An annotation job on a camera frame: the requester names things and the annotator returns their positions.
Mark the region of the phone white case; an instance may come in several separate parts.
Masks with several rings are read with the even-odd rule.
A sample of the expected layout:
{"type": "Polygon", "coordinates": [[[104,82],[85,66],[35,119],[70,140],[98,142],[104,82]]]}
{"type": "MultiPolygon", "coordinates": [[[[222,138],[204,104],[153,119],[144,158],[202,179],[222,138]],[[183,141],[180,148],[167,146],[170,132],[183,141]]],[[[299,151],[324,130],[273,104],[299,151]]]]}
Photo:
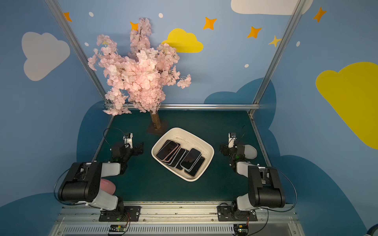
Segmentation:
{"type": "Polygon", "coordinates": [[[201,157],[201,152],[195,148],[192,148],[188,154],[183,158],[180,165],[181,167],[186,170],[190,171],[197,163],[198,159],[201,157]]]}

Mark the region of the phone beige case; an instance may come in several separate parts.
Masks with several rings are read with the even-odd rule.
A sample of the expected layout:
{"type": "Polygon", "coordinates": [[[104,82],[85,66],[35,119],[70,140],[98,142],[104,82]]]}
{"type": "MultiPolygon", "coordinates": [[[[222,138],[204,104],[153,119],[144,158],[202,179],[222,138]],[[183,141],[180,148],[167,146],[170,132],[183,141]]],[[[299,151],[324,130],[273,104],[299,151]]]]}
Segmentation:
{"type": "Polygon", "coordinates": [[[191,177],[195,177],[197,172],[199,171],[200,167],[202,166],[202,164],[204,163],[205,161],[205,158],[204,157],[201,157],[198,162],[193,166],[193,168],[190,170],[190,171],[186,171],[185,170],[185,173],[188,174],[189,176],[191,177]]]}

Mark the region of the white plastic storage box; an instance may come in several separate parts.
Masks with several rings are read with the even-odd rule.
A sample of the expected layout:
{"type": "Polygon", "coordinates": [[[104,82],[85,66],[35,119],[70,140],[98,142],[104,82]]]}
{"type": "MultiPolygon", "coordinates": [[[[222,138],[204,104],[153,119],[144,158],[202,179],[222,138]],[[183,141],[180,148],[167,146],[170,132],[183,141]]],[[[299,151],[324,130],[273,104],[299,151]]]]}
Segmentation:
{"type": "Polygon", "coordinates": [[[176,176],[180,177],[181,179],[187,181],[187,182],[195,182],[198,180],[206,171],[208,166],[210,165],[213,156],[215,154],[214,148],[201,139],[200,137],[195,136],[194,134],[175,127],[170,130],[168,130],[152,147],[151,149],[151,155],[152,157],[161,165],[163,165],[167,170],[175,174],[176,176]],[[199,168],[198,172],[192,177],[189,174],[185,173],[184,170],[178,170],[174,167],[169,167],[166,164],[163,164],[161,160],[158,159],[157,153],[159,149],[163,146],[166,140],[172,140],[177,143],[180,143],[183,148],[190,150],[190,148],[195,148],[199,150],[202,154],[202,156],[205,158],[203,164],[199,168]]]}

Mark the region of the phone light pink case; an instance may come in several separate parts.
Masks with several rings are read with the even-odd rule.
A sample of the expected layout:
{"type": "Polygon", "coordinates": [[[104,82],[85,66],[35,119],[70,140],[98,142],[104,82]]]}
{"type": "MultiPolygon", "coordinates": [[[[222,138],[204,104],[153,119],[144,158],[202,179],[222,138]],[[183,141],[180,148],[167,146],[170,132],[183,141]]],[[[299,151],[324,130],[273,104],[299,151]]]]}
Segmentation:
{"type": "Polygon", "coordinates": [[[172,161],[168,163],[168,166],[170,167],[176,167],[178,162],[183,158],[183,156],[187,153],[187,150],[184,148],[180,148],[172,161]]]}

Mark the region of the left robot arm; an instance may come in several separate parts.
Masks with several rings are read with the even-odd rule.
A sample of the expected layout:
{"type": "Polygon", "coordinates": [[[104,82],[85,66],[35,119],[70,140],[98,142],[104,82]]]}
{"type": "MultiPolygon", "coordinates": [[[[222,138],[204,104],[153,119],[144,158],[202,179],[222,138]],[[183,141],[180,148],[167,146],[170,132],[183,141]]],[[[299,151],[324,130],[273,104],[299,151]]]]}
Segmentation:
{"type": "Polygon", "coordinates": [[[131,146],[117,143],[112,147],[110,162],[75,162],[65,171],[66,176],[58,190],[53,194],[64,205],[86,204],[103,211],[125,212],[123,200],[107,193],[100,187],[102,178],[125,173],[128,161],[144,152],[144,143],[131,146]]]}

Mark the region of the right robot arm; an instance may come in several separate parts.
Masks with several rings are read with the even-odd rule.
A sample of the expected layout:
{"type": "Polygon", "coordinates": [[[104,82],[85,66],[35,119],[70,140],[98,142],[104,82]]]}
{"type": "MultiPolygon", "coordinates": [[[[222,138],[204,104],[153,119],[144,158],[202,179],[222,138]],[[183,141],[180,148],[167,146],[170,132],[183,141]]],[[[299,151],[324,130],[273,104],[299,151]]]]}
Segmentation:
{"type": "Polygon", "coordinates": [[[247,178],[248,192],[236,198],[235,211],[257,208],[283,208],[286,204],[278,170],[250,163],[257,158],[257,149],[251,145],[220,145],[220,153],[229,156],[231,169],[247,178]]]}

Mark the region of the white round lid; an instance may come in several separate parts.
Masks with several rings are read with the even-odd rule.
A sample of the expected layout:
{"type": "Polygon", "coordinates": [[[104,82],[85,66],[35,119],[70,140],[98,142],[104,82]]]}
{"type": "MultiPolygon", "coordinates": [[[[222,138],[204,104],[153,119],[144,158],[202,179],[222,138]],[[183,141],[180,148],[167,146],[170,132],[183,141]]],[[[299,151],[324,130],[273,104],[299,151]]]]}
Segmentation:
{"type": "Polygon", "coordinates": [[[255,147],[251,145],[244,145],[244,156],[248,160],[257,158],[258,152],[255,147]]]}

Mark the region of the pink spray bottle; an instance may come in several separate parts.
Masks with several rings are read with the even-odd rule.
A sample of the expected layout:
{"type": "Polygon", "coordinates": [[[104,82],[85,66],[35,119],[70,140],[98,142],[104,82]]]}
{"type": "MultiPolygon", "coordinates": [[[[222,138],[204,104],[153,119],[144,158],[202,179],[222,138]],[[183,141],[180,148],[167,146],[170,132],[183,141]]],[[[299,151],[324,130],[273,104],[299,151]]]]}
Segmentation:
{"type": "Polygon", "coordinates": [[[100,189],[102,191],[105,191],[106,193],[110,195],[114,195],[116,191],[116,186],[113,182],[107,180],[107,179],[101,179],[100,180],[100,189]]]}

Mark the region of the left circuit board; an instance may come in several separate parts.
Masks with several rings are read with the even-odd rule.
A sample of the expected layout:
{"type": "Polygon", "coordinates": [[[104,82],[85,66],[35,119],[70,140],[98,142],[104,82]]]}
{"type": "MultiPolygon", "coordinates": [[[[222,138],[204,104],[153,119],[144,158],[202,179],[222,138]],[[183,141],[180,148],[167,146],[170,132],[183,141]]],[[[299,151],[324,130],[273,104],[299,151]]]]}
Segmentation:
{"type": "Polygon", "coordinates": [[[123,234],[127,230],[126,225],[110,225],[108,233],[109,234],[123,234]]]}

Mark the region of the circuit board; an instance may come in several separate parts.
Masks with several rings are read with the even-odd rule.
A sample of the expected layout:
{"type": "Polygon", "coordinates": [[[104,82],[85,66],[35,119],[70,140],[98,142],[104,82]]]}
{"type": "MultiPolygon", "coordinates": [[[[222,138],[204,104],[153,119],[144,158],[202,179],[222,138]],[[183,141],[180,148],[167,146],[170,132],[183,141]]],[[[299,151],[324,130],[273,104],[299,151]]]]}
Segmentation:
{"type": "Polygon", "coordinates": [[[108,233],[109,234],[123,234],[127,230],[126,225],[110,225],[108,233]]]}
{"type": "Polygon", "coordinates": [[[247,236],[249,228],[246,224],[234,224],[233,231],[233,236],[247,236]]]}

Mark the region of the right circuit board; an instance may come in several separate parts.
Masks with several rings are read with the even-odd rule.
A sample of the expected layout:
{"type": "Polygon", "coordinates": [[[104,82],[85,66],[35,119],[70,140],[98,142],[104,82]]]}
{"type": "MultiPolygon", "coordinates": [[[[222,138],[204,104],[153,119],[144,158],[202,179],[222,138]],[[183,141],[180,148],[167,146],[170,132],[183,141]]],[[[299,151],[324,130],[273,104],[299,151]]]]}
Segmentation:
{"type": "Polygon", "coordinates": [[[233,236],[247,236],[249,228],[246,224],[234,224],[233,231],[233,236]]]}

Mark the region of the pink cherry blossom tree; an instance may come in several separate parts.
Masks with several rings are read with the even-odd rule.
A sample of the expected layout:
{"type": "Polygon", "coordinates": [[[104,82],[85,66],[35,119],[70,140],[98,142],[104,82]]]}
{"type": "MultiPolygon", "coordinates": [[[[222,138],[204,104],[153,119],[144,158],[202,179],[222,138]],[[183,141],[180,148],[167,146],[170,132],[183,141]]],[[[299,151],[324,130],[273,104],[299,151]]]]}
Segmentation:
{"type": "Polygon", "coordinates": [[[177,85],[184,89],[191,84],[191,76],[182,77],[176,69],[180,60],[176,49],[169,44],[151,46],[149,19],[141,18],[130,32],[131,51],[127,56],[118,53],[117,43],[110,36],[100,34],[96,39],[94,55],[88,58],[93,71],[103,68],[107,84],[111,87],[105,98],[111,102],[104,112],[117,116],[129,114],[126,104],[132,104],[142,113],[150,113],[152,127],[162,130],[158,110],[166,95],[165,86],[177,85]]]}

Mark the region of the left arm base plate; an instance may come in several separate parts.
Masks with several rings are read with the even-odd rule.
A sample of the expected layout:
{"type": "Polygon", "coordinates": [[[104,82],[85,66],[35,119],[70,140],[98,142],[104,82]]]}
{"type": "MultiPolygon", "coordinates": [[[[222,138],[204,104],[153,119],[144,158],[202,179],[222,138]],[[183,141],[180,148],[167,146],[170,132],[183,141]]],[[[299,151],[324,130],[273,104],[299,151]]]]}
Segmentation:
{"type": "Polygon", "coordinates": [[[105,211],[102,210],[99,222],[138,222],[141,206],[125,206],[123,210],[105,211]]]}

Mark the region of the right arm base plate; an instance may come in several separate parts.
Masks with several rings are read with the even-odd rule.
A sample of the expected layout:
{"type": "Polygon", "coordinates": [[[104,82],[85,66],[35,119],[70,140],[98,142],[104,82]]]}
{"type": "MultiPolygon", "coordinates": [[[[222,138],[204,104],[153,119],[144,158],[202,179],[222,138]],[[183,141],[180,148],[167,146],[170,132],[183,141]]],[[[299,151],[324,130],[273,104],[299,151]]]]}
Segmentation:
{"type": "Polygon", "coordinates": [[[218,221],[257,221],[255,211],[241,211],[233,206],[220,204],[217,206],[218,221]]]}

